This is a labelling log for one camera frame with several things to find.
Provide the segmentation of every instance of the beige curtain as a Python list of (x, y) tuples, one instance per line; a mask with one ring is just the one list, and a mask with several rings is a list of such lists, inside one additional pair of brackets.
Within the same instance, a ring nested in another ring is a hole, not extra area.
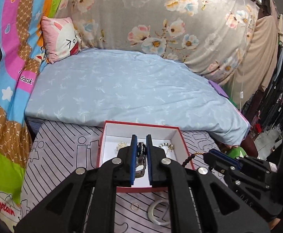
[(277, 65), (278, 14), (271, 0), (272, 15), (257, 20), (253, 39), (243, 62), (237, 67), (225, 90), (240, 109), (259, 87), (265, 90)]

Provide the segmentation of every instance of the bed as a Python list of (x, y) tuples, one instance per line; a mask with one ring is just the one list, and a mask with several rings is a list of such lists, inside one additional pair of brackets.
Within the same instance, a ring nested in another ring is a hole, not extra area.
[(105, 120), (205, 130), (239, 145), (249, 123), (185, 64), (134, 51), (85, 49), (45, 67), (26, 118), (103, 127)]
[[(47, 194), (64, 180), (77, 164), (77, 146), (79, 137), (86, 138), (87, 157), (78, 162), (87, 169), (96, 167), (99, 148), (99, 136), (102, 128), (55, 121), (44, 121), (37, 133), (29, 154), (26, 173), (21, 192), (20, 218), (33, 209)], [(218, 149), (215, 142), (205, 131), (182, 131), (190, 153), (207, 152)], [(201, 155), (194, 159), (194, 167), (207, 165)], [(223, 180), (221, 173), (213, 173)], [(115, 207), (115, 233), (125, 232), (170, 232), (170, 225), (158, 226), (148, 218), (148, 206), (156, 200), (167, 199), (167, 192), (157, 193), (117, 193)], [(133, 211), (131, 204), (138, 203), (139, 209)], [(169, 221), (168, 207), (162, 204), (154, 211), (157, 220)]]

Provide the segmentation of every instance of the watch face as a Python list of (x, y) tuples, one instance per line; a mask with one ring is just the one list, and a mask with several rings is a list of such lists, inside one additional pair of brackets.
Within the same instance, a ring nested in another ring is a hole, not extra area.
[(135, 179), (141, 178), (145, 174), (147, 166), (147, 155), (146, 155), (146, 145), (144, 143), (138, 143), (137, 157), (136, 157), (136, 170)]
[(136, 161), (135, 179), (141, 178), (141, 177), (144, 176), (146, 166), (147, 166), (146, 155), (143, 155), (141, 164), (139, 164), (139, 159), (137, 159), (137, 161)]

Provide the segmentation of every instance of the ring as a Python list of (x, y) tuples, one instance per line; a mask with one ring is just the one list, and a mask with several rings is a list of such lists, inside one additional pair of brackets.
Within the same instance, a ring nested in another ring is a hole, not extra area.
[(133, 211), (137, 211), (137, 210), (139, 209), (139, 204), (138, 204), (138, 203), (132, 203), (132, 204), (131, 204), (131, 209), (132, 209)]
[(157, 219), (154, 218), (154, 215), (153, 215), (153, 210), (160, 203), (167, 203), (167, 204), (169, 204), (167, 199), (161, 199), (161, 200), (158, 200), (158, 201), (154, 201), (148, 207), (147, 215), (148, 215), (148, 218), (150, 219), (150, 221), (152, 221), (154, 224), (160, 225), (160, 226), (167, 226), (167, 225), (170, 224), (170, 222), (159, 222)]

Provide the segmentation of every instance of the jewelry box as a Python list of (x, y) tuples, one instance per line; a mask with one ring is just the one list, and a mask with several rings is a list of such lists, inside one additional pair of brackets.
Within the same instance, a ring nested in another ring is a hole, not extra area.
[[(118, 150), (131, 143), (132, 135), (137, 136), (137, 143), (142, 147), (146, 143), (146, 136), (151, 134), (152, 144), (161, 147), (166, 157), (183, 163), (190, 155), (181, 132), (178, 127), (161, 126), (143, 123), (127, 123), (118, 121), (106, 121), (103, 134), (100, 139), (100, 150), (97, 157), (97, 166), (117, 157)], [(146, 158), (140, 156), (137, 159), (135, 181), (132, 187), (118, 187), (121, 193), (143, 193), (164, 191), (167, 188), (152, 188), (149, 183)], [(187, 164), (189, 169), (194, 169), (193, 163)]]

